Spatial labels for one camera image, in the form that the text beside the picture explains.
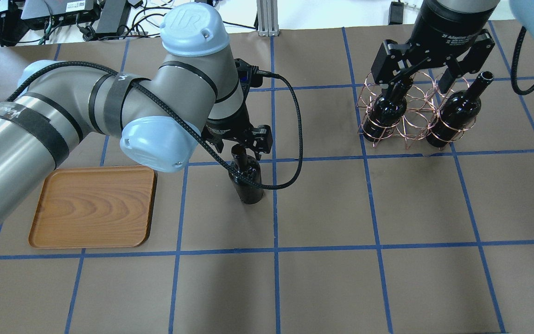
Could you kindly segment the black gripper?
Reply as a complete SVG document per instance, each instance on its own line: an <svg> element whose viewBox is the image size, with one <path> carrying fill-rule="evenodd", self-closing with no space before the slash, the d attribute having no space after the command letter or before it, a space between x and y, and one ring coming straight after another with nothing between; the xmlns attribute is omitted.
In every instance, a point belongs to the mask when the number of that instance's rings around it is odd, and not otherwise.
<svg viewBox="0 0 534 334"><path fill-rule="evenodd" d="M497 0L424 0L409 43L384 40L371 66L377 85L395 85L414 77L417 65L443 65L439 92L447 93L458 78L480 72L496 45L486 28ZM456 58L465 51L464 59Z"/></svg>

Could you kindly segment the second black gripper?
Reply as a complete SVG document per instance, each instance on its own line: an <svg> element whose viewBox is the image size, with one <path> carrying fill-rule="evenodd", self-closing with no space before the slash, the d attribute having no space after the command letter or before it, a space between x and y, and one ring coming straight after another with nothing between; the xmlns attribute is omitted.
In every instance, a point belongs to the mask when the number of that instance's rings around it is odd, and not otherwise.
<svg viewBox="0 0 534 334"><path fill-rule="evenodd" d="M244 140L246 148L255 154L270 154L273 148L273 133L269 125L251 124L246 106L250 88L259 88L263 76L257 74L259 67L243 59L235 59L238 79L229 95L218 99L210 112L201 138L222 154L224 140Z"/></svg>

